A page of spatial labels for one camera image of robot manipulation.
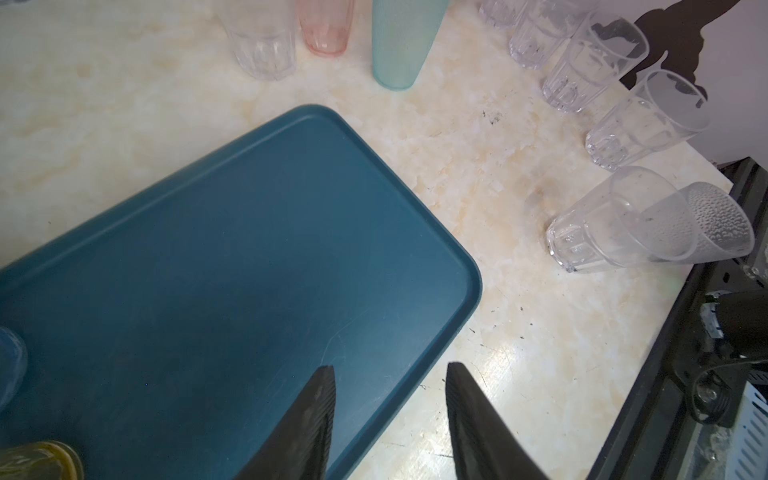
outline cup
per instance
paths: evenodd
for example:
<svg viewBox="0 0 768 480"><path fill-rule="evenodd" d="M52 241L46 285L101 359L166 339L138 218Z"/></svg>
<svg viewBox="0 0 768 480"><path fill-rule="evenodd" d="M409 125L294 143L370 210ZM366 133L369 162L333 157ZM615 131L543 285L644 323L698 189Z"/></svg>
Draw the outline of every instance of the cup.
<svg viewBox="0 0 768 480"><path fill-rule="evenodd" d="M648 56L648 40L632 22L596 10L584 20L541 89L560 111L578 112Z"/></svg>
<svg viewBox="0 0 768 480"><path fill-rule="evenodd" d="M520 18L525 2L523 0L483 0L480 16L489 25L497 28L513 28Z"/></svg>
<svg viewBox="0 0 768 480"><path fill-rule="evenodd" d="M243 70L260 80L296 70L293 0L217 0L216 8Z"/></svg>
<svg viewBox="0 0 768 480"><path fill-rule="evenodd" d="M307 48L321 57L346 50L354 0L298 0L299 23Z"/></svg>
<svg viewBox="0 0 768 480"><path fill-rule="evenodd" d="M752 224L730 195L707 182L688 185L680 193L699 227L696 249L684 263L717 262L752 253Z"/></svg>
<svg viewBox="0 0 768 480"><path fill-rule="evenodd" d="M527 0L509 54L525 68L538 70L568 40L599 0Z"/></svg>
<svg viewBox="0 0 768 480"><path fill-rule="evenodd" d="M547 229L552 257L568 272L600 272L686 260L698 227L683 195L664 177L622 167Z"/></svg>
<svg viewBox="0 0 768 480"><path fill-rule="evenodd" d="M710 124L707 99L688 80L654 70L587 134L593 162L608 171L666 150Z"/></svg>
<svg viewBox="0 0 768 480"><path fill-rule="evenodd" d="M373 76L389 90L413 85L449 0L373 0Z"/></svg>

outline blue tray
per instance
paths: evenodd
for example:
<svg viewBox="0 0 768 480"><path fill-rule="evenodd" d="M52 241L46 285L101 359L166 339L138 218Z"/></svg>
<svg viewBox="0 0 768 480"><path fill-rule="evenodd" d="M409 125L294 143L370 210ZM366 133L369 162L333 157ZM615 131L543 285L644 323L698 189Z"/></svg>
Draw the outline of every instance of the blue tray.
<svg viewBox="0 0 768 480"><path fill-rule="evenodd" d="M478 304L472 258L335 112L303 106L0 271L29 367L0 446L88 478L232 478L336 370L346 477Z"/></svg>

